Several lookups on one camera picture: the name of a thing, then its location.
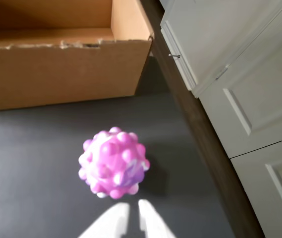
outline cardboard box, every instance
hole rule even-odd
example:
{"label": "cardboard box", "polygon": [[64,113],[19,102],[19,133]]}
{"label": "cardboard box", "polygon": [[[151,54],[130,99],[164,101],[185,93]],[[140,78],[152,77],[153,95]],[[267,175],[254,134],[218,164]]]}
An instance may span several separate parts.
{"label": "cardboard box", "polygon": [[139,0],[0,0],[0,110],[134,95],[152,34]]}

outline dark wood trim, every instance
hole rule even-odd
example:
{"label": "dark wood trim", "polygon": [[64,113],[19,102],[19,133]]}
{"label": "dark wood trim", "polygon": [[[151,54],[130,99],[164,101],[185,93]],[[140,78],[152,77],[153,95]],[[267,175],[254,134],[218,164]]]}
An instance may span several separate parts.
{"label": "dark wood trim", "polygon": [[219,191],[220,199],[237,238],[263,238],[264,234],[244,192],[240,180],[226,155],[200,100],[188,92],[161,34],[164,10],[158,0],[141,0],[152,24],[155,39],[152,52],[157,59],[175,101],[183,111],[196,141],[200,157],[207,165]]}

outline drawer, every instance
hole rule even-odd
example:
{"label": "drawer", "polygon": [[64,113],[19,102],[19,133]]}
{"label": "drawer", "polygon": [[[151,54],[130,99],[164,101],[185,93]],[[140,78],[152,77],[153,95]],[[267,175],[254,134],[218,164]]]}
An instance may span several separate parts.
{"label": "drawer", "polygon": [[266,238],[282,238],[282,142],[231,161]]}

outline torn cardboard edge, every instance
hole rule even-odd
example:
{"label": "torn cardboard edge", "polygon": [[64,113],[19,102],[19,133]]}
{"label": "torn cardboard edge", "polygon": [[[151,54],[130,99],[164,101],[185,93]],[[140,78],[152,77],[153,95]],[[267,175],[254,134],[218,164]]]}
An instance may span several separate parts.
{"label": "torn cardboard edge", "polygon": [[[145,40],[128,40],[128,42],[142,42]],[[124,43],[127,41],[121,40],[113,40],[113,41],[105,41],[103,39],[99,39],[97,44],[92,43],[81,43],[81,42],[74,42],[74,43],[66,43],[65,41],[61,41],[59,45],[56,44],[10,44],[7,46],[0,46],[0,50],[11,50],[13,48],[20,48],[20,49],[29,49],[29,48],[60,48],[62,50],[68,48],[80,48],[80,49],[99,49],[100,45],[104,44],[115,44],[115,43]]]}
{"label": "torn cardboard edge", "polygon": [[0,50],[0,110],[132,96],[151,47],[102,41],[100,49],[62,50],[59,43]]}

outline dark gray floor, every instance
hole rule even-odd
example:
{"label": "dark gray floor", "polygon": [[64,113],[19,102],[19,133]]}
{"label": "dark gray floor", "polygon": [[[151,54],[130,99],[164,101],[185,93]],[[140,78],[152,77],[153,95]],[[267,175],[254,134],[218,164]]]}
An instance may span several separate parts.
{"label": "dark gray floor", "polygon": [[78,177],[85,139],[116,125],[147,147],[151,169],[131,204],[126,238],[143,238],[148,199],[178,238],[233,234],[194,142],[151,60],[138,95],[0,112],[0,238],[76,238],[110,206]]}

